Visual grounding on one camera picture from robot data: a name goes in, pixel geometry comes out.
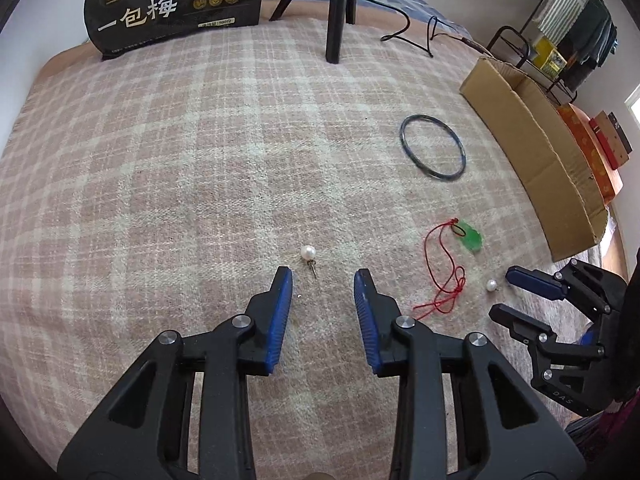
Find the bed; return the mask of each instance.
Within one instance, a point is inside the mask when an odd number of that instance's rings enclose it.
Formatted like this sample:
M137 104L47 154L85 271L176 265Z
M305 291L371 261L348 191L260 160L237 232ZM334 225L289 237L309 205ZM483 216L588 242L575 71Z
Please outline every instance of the bed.
M264 1L264 16L274 4ZM409 37L424 41L436 11L399 4L415 13ZM445 36L433 59L381 43L402 18L358 6L340 65L329 65L326 9L299 0L279 22L107 62L86 44L40 73L0 160L0 394L52 466L159 332L212 330L286 265L294 299L280 365L249 382L258 478L386 478L397 381L366 365L353 273L369 268L378 290L414 314L434 295L422 237L452 217L478 227L484 248L455 249L467 284L451 314L423 320L432 330L487 334L525 377L526 350L490 322L492 304L558 327L564 341L583 332L577 310L501 278L513 264L552 272L562 263L552 263L522 184L458 92L479 54ZM466 34L442 19L443 30ZM414 113L460 134L468 169L458 181L431 180L406 158L397 132ZM410 136L442 170L456 167L445 136ZM301 244L318 250L317 279ZM578 257L600 263L597 248ZM444 272L445 260L433 261ZM500 285L493 294L489 278Z

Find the open cardboard box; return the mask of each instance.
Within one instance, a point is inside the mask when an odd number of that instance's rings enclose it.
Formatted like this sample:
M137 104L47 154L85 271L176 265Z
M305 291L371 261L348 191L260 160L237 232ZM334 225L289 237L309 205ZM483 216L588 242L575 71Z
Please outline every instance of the open cardboard box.
M608 216L600 189L574 136L537 83L510 64L481 57L460 93L518 174L553 260L599 243Z

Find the red cord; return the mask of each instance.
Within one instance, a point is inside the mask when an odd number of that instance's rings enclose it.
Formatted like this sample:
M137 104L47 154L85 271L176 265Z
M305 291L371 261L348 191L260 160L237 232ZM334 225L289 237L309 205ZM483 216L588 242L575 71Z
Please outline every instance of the red cord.
M444 246L444 243L442 242L442 232L444 231L444 228L447 226L451 227L451 230L456 236L466 236L464 229L456 224L458 224L458 219L452 218L448 222L444 222L444 224L440 224L434 227L424 237L424 243L423 243L424 260L427 262L427 269L429 269L429 275L431 276L433 283L437 287L438 292L435 298L433 298L433 301L414 306L414 310L418 308L430 307L430 309L426 313L422 314L417 319L422 319L423 317L427 317L429 314L432 314L436 310L441 314L449 314L453 310L453 308L456 306L456 299L458 298L459 294L462 292L462 289L465 286L465 283L466 283L465 268L462 266L456 265L455 261L453 260L453 256L451 256L451 253L447 251L447 248ZM431 266L429 264L429 256L427 254L427 241L429 240L429 236L431 236L431 234L437 229L440 229L440 233L438 234L438 241L440 242L440 247L445 252L445 254L449 257L449 261L451 262L451 274L449 275L449 277L447 278L447 281L444 282L443 285L439 284L435 276L433 275L433 271L431 270ZM453 290L448 290L447 285L449 285L449 282L454 278L455 278L456 285L453 288ZM447 297L440 298L442 294L447 294ZM443 305L449 302L451 303L451 308L449 310L444 310L442 308Z

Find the blue bangle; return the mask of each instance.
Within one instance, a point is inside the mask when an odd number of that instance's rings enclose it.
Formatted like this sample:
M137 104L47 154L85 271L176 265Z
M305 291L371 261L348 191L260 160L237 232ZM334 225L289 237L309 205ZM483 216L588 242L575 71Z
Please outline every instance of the blue bangle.
M435 170L432 170L429 166L425 165L417 156L415 156L415 153L411 151L411 148L409 148L409 145L406 143L406 137L404 135L404 131L406 127L410 123L413 123L414 121L427 121L428 123L437 124L438 126L443 128L453 138L453 140L456 141L458 149L460 150L460 161L462 162L462 167L456 173L452 173L452 174L439 173ZM451 128L449 128L449 126L447 126L441 120L436 119L435 117L431 117L428 115L420 115L420 114L408 116L404 121L402 121L402 125L400 126L400 143L402 144L402 148L404 149L404 152L409 156L409 158L414 162L414 164L429 176L432 176L434 178L439 178L440 180L452 181L452 180L459 179L460 176L462 176L462 174L465 173L466 153L465 153L465 148L462 145L462 142L460 141L460 138L456 135L456 133Z

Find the white pearl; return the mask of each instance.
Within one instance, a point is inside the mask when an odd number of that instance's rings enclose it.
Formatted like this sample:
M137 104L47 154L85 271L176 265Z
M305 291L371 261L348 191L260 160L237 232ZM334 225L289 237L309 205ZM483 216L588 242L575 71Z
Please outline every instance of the white pearl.
M306 262L312 262L316 259L316 248L313 245L303 245L300 247L300 256Z

